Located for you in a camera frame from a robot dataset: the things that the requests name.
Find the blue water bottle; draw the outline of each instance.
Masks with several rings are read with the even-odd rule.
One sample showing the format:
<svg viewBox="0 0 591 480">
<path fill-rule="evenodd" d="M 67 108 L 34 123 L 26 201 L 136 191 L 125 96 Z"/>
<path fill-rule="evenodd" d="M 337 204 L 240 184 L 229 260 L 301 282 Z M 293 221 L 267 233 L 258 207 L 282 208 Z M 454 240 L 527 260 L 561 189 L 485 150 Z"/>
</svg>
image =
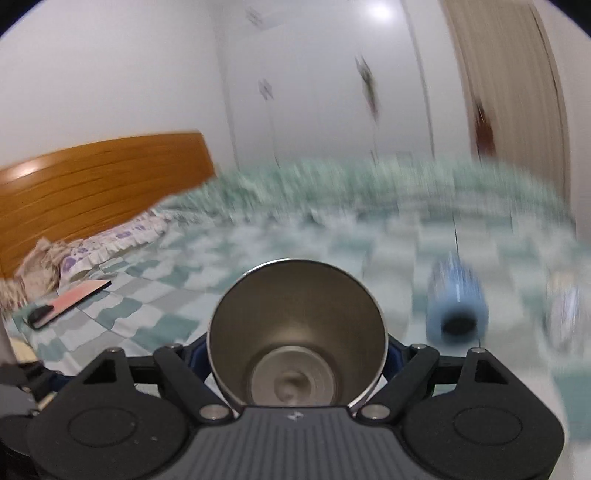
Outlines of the blue water bottle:
<svg viewBox="0 0 591 480">
<path fill-rule="evenodd" d="M 427 292 L 427 339 L 461 343 L 481 338 L 488 327 L 488 305 L 478 279 L 457 255 L 438 262 Z"/>
</svg>

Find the black gripper pad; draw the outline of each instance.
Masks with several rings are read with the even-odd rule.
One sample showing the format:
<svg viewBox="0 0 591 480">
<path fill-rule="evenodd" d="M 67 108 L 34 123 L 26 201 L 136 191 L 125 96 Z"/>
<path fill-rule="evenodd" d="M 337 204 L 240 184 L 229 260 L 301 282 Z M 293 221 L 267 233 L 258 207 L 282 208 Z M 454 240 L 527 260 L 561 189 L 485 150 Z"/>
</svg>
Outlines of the black gripper pad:
<svg viewBox="0 0 591 480">
<path fill-rule="evenodd" d="M 206 427 L 170 469 L 174 480 L 435 480 L 390 429 L 355 422 L 344 408 L 246 408 Z"/>
</svg>

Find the door frame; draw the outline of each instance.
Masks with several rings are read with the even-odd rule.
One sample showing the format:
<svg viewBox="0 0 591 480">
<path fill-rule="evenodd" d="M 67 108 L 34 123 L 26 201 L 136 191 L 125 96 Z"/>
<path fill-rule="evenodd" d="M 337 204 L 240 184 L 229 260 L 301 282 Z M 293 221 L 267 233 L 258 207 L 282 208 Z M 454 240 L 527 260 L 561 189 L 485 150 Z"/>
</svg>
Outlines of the door frame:
<svg viewBox="0 0 591 480">
<path fill-rule="evenodd" d="M 472 101 L 472 85 L 470 84 L 470 79 L 468 77 L 468 72 L 466 68 L 466 61 L 462 54 L 462 49 L 460 48 L 460 41 L 456 34 L 456 29 L 453 24 L 453 18 L 450 14 L 450 11 L 447 7 L 448 0 L 439 0 L 441 5 L 441 9 L 443 10 L 443 14 L 446 18 L 447 27 L 449 29 L 450 36 L 452 38 L 452 43 L 454 49 L 456 50 L 456 60 L 457 65 L 460 70 L 460 78 L 462 79 L 462 89 L 464 91 L 464 99 L 466 102 L 466 114 L 468 118 L 468 131 L 470 132 L 470 149 L 473 155 L 478 155 L 478 148 L 476 145 L 476 125 L 472 121 L 475 118 L 475 109 L 474 103 Z M 558 65 L 556 63 L 556 58 L 554 53 L 552 52 L 550 39 L 546 32 L 544 23 L 542 22 L 542 18 L 538 9 L 535 5 L 529 0 L 496 0 L 499 2 L 507 2 L 513 4 L 520 4 L 526 5 L 530 8 L 532 12 L 535 22 L 538 26 L 538 30 L 540 32 L 540 36 L 542 38 L 542 43 L 544 44 L 544 50 L 548 57 L 548 62 L 550 64 L 550 70 L 552 71 L 552 78 L 554 80 L 554 87 L 556 89 L 556 96 L 558 99 L 558 111 L 560 113 L 560 125 L 562 130 L 562 138 L 563 138 L 563 155 L 564 155 L 564 179 L 563 179 L 563 191 L 564 191 L 564 200 L 570 205 L 570 137 L 569 137 L 569 126 L 568 120 L 566 115 L 566 103 L 564 100 L 564 90 L 562 88 L 562 84 L 560 81 L 560 75 L 558 72 Z"/>
</svg>

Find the stainless steel cup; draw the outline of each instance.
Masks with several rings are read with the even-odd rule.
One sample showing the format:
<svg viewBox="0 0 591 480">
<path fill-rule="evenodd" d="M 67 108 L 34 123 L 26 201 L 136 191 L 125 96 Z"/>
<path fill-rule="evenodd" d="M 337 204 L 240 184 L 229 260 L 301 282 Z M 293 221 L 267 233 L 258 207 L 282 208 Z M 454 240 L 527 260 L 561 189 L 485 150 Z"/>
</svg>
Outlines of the stainless steel cup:
<svg viewBox="0 0 591 480">
<path fill-rule="evenodd" d="M 223 296 L 207 333 L 217 384 L 246 405 L 347 405 L 376 386 L 388 334 L 364 286 L 331 265 L 277 260 L 246 273 Z"/>
</svg>

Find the cup rim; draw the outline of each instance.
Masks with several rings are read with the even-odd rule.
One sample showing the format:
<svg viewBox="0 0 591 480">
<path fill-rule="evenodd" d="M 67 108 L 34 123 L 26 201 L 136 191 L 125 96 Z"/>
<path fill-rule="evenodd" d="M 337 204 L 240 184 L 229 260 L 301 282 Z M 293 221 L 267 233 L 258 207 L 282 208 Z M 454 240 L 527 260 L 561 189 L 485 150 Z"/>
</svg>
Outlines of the cup rim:
<svg viewBox="0 0 591 480">
<path fill-rule="evenodd" d="M 234 392 L 232 392 L 228 388 L 228 386 L 221 380 L 220 375 L 217 373 L 216 366 L 215 366 L 215 363 L 213 362 L 212 353 L 211 353 L 211 330 L 212 330 L 211 329 L 211 326 L 212 326 L 212 323 L 213 323 L 213 319 L 215 317 L 215 314 L 217 312 L 217 309 L 220 306 L 220 304 L 223 301 L 223 299 L 226 297 L 226 295 L 228 295 L 228 293 L 236 285 L 238 285 L 242 280 L 244 280 L 245 277 L 247 277 L 251 273 L 254 273 L 254 272 L 256 272 L 258 270 L 261 270 L 261 269 L 263 269 L 265 267 L 268 267 L 270 265 L 278 264 L 278 263 L 289 263 L 289 262 L 304 262 L 304 263 L 318 264 L 318 265 L 322 265 L 324 267 L 332 268 L 332 269 L 336 270 L 337 272 L 346 275 L 347 277 L 351 278 L 359 287 L 361 287 L 364 290 L 364 292 L 373 301 L 375 307 L 378 309 L 379 318 L 381 320 L 382 328 L 384 330 L 384 353 L 382 355 L 382 360 L 380 362 L 380 366 L 379 366 L 378 372 L 374 375 L 374 377 L 372 378 L 372 381 L 369 383 L 369 385 L 359 395 L 357 395 L 357 397 L 355 397 L 353 400 L 351 400 L 347 404 L 347 408 L 352 413 L 354 413 L 364 403 L 364 401 L 367 400 L 367 398 L 369 397 L 369 395 L 371 394 L 371 392 L 375 389 L 376 385 L 378 384 L 380 377 L 382 376 L 382 372 L 384 371 L 384 366 L 386 364 L 386 357 L 388 355 L 388 329 L 387 329 L 386 323 L 384 321 L 384 313 L 383 313 L 382 309 L 380 308 L 379 303 L 376 301 L 375 297 L 371 294 L 371 292 L 365 287 L 365 285 L 363 285 L 357 278 L 355 278 L 353 275 L 351 275 L 350 273 L 346 272 L 345 270 L 343 270 L 343 269 L 341 269 L 339 267 L 336 267 L 334 265 L 331 265 L 329 263 L 326 263 L 326 262 L 321 262 L 321 261 L 318 261 L 318 260 L 309 260 L 309 259 L 306 259 L 306 258 L 279 258 L 277 260 L 270 260 L 268 262 L 263 262 L 262 264 L 257 265 L 256 267 L 253 267 L 250 270 L 248 270 L 247 272 L 245 272 L 244 274 L 242 274 L 240 276 L 240 278 L 237 279 L 224 292 L 224 294 L 218 300 L 218 302 L 216 304 L 216 307 L 215 307 L 215 309 L 213 311 L 213 315 L 212 315 L 211 319 L 209 320 L 209 324 L 207 326 L 207 336 L 206 336 L 207 358 L 209 360 L 209 365 L 211 366 L 211 369 L 212 369 L 213 377 L 214 377 L 214 379 L 215 379 L 215 381 L 217 383 L 217 386 L 220 389 L 220 392 L 224 396 L 224 398 L 228 401 L 228 403 L 236 411 L 240 412 L 245 407 L 248 406 L 248 403 L 246 403 L 244 400 L 241 400 L 240 398 L 238 398 L 238 396 L 236 394 L 234 394 Z"/>
</svg>

